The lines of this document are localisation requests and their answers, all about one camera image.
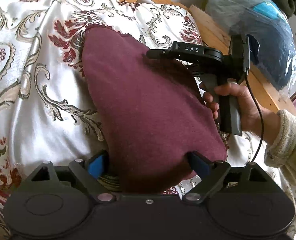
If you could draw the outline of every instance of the gray handle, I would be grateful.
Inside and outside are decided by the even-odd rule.
[[[219,116],[217,121],[220,130],[225,133],[242,135],[240,108],[238,99],[234,96],[218,96],[214,92],[217,85],[227,82],[226,78],[217,78],[214,74],[202,74],[200,76],[202,83],[206,86],[207,91],[213,96],[213,102],[219,103]]]

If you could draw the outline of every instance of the patterned blanket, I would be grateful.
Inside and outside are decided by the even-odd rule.
[[[0,0],[0,240],[10,234],[2,216],[7,197],[40,162],[67,165],[107,148],[81,61],[85,28],[93,24],[129,33],[151,49],[173,41],[202,44],[193,18],[178,6]],[[244,166],[257,143],[249,133],[231,136],[228,162]],[[264,147],[258,163],[296,206],[296,189],[278,169],[263,164],[263,152]],[[165,193],[182,196],[199,181],[183,181]],[[291,237],[295,234],[296,219],[289,230]]]

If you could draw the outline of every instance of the wrist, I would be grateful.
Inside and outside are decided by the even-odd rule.
[[[264,124],[263,139],[267,142],[267,144],[272,145],[280,131],[280,117],[276,113],[264,107],[261,107],[261,113]],[[259,115],[252,132],[261,137],[261,127],[261,117]]]

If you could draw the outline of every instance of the beige sleeve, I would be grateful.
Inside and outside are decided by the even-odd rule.
[[[272,146],[265,151],[266,165],[280,168],[286,179],[296,185],[296,117],[286,110],[280,110],[279,134]]]

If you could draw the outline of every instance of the maroon cloth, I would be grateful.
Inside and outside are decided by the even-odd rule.
[[[191,178],[189,151],[211,161],[227,157],[193,76],[176,60],[147,59],[148,50],[108,28],[85,33],[88,89],[101,116],[111,167],[126,192],[159,193]]]

